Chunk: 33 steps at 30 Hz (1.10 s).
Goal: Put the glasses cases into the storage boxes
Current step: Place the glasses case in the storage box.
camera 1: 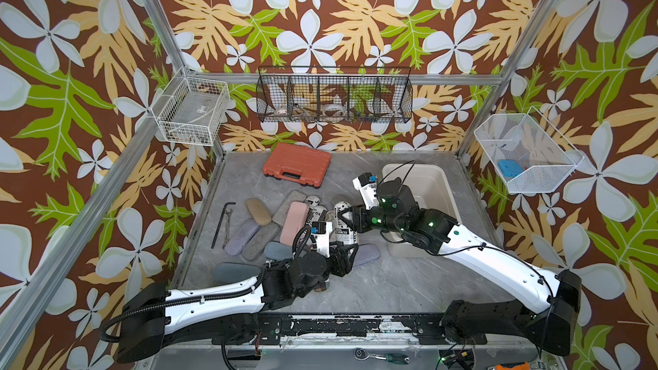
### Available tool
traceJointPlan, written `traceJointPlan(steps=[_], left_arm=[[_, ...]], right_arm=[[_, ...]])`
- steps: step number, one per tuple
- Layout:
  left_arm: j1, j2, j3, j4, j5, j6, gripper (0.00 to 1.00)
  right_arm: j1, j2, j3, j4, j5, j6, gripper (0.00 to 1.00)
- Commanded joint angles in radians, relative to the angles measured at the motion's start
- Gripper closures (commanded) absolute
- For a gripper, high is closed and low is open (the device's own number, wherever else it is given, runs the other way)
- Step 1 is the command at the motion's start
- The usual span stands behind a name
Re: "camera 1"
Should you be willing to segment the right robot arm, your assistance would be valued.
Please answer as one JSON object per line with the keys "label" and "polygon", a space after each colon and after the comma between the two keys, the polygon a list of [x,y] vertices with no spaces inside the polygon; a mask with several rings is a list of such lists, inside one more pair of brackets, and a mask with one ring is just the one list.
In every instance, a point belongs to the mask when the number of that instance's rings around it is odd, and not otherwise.
{"label": "right robot arm", "polygon": [[512,295],[503,303],[452,301],[440,326],[461,342],[484,334],[524,337],[540,350],[568,356],[580,311],[581,278],[519,260],[437,209],[422,208],[403,179],[378,181],[369,172],[353,181],[363,203],[348,209],[346,224],[356,233],[395,232],[404,243],[433,257],[452,260]]}

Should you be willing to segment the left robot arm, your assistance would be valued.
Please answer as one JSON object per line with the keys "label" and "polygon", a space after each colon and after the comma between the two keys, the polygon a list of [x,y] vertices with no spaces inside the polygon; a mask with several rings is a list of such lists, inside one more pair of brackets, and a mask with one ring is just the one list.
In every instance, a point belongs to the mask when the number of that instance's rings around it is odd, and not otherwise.
{"label": "left robot arm", "polygon": [[183,341],[247,337],[259,332],[259,313],[288,307],[331,276],[351,272],[358,251],[358,243],[333,241],[305,226],[293,240],[290,258],[261,267],[247,279],[188,291],[150,284],[99,327],[99,338],[118,345],[119,363],[131,363]]}

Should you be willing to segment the newspaper print glasses case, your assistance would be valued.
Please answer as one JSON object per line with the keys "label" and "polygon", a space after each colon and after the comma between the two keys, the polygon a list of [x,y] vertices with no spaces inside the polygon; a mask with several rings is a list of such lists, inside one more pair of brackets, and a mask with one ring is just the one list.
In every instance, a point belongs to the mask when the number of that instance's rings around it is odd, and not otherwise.
{"label": "newspaper print glasses case", "polygon": [[353,213],[348,202],[339,201],[334,205],[332,226],[333,242],[344,245],[358,244],[357,233],[352,229]]}

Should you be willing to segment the cream plastic storage box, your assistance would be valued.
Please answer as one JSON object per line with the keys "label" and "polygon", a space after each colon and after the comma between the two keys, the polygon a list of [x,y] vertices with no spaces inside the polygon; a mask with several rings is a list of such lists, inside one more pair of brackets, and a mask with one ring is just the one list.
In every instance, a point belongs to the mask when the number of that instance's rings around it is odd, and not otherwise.
{"label": "cream plastic storage box", "polygon": [[404,185],[408,186],[416,202],[423,209],[436,209],[462,222],[446,173],[434,164],[386,164],[382,169],[382,176],[387,180],[396,177],[404,178]]}

